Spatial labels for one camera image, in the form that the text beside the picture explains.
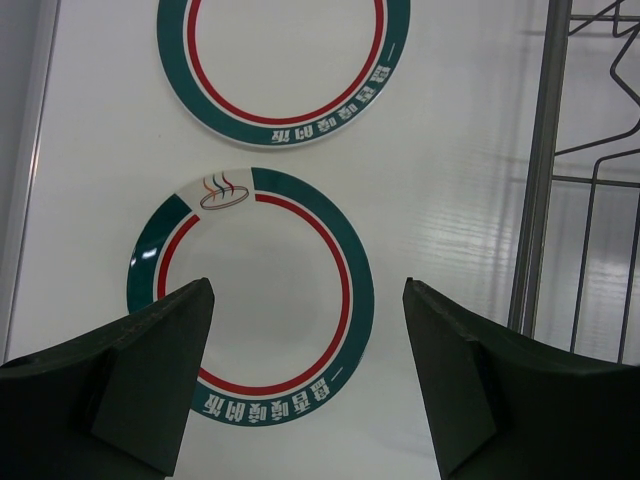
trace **red ring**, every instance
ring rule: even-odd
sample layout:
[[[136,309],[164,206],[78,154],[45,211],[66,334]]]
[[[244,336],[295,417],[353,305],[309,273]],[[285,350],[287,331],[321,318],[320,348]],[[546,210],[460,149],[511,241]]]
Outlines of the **red ring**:
[[[301,373],[295,378],[288,380],[283,383],[278,383],[276,385],[268,385],[264,387],[248,387],[245,385],[239,385],[237,383],[227,382],[226,380],[221,379],[220,377],[216,377],[212,373],[206,371],[204,368],[200,368],[200,377],[206,382],[214,385],[222,390],[226,390],[230,393],[235,393],[238,395],[247,395],[247,396],[266,396],[266,395],[276,395],[279,393],[286,392],[288,390],[292,390],[297,386],[305,383],[306,381],[313,378],[322,368],[329,362],[333,354],[338,349],[340,345],[340,341],[344,336],[347,330],[347,324],[349,322],[349,311],[351,308],[351,290],[349,289],[349,277],[347,274],[347,266],[345,265],[344,259],[342,255],[340,255],[340,249],[336,245],[335,241],[325,228],[325,226],[316,220],[315,217],[310,215],[307,211],[300,208],[298,205],[291,203],[285,199],[274,197],[271,195],[256,193],[256,201],[263,203],[270,203],[272,205],[277,205],[279,207],[286,208],[287,210],[295,213],[302,219],[304,219],[309,225],[313,227],[313,229],[320,234],[322,239],[325,241],[329,250],[331,250],[331,254],[333,255],[333,259],[335,260],[338,266],[338,272],[340,274],[340,284],[342,286],[342,307],[340,310],[340,321],[338,322],[338,328],[336,329],[336,333],[331,339],[331,343],[322,354],[322,356],[306,371]],[[160,270],[158,272],[158,286],[157,286],[157,294],[158,299],[162,298],[166,294],[166,285],[167,285],[167,274],[169,272],[169,264],[171,263],[171,258],[178,247],[180,241],[184,238],[187,232],[196,224],[200,219],[197,215],[193,215],[189,220],[187,220],[176,232],[173,236],[169,245],[167,246],[167,250],[160,262]]]
[[[369,56],[367,57],[367,61],[360,70],[360,73],[356,77],[356,79],[347,87],[347,89],[342,92],[342,94],[328,103],[324,107],[321,107],[317,110],[314,110],[310,113],[305,113],[304,115],[298,115],[296,117],[287,117],[287,118],[271,118],[271,117],[262,117],[260,115],[253,115],[252,113],[245,112],[240,108],[236,107],[232,103],[229,103],[225,98],[218,93],[218,91],[214,88],[213,84],[209,81],[204,70],[202,68],[202,64],[200,63],[200,58],[198,57],[198,50],[196,45],[196,18],[198,16],[198,10],[200,8],[200,2],[202,0],[193,0],[191,2],[191,8],[189,9],[189,17],[187,19],[187,50],[189,58],[191,59],[191,65],[200,80],[200,84],[204,87],[209,95],[224,109],[233,113],[234,115],[244,118],[250,122],[255,123],[263,123],[266,125],[289,125],[294,123],[303,123],[309,120],[313,120],[314,118],[320,117],[325,113],[330,112],[338,105],[342,104],[345,100],[347,100],[355,90],[360,86],[362,81],[366,78],[367,74],[371,70],[376,58],[378,56],[378,51],[380,50],[380,46],[382,45],[382,34],[384,32],[384,0],[373,0],[376,8],[376,30],[373,36],[373,44],[371,46],[371,51],[369,52]]]

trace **plate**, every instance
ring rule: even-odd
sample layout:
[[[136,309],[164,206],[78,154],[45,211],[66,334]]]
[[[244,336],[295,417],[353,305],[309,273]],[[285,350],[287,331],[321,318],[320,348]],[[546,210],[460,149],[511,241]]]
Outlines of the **plate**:
[[[200,122],[283,147],[355,119],[395,70],[410,0],[160,0],[169,82]]]
[[[373,323],[369,262],[344,214],[311,185],[250,168],[169,197],[131,256],[129,311],[202,276],[216,306],[196,412],[285,423],[326,404],[356,370]]]

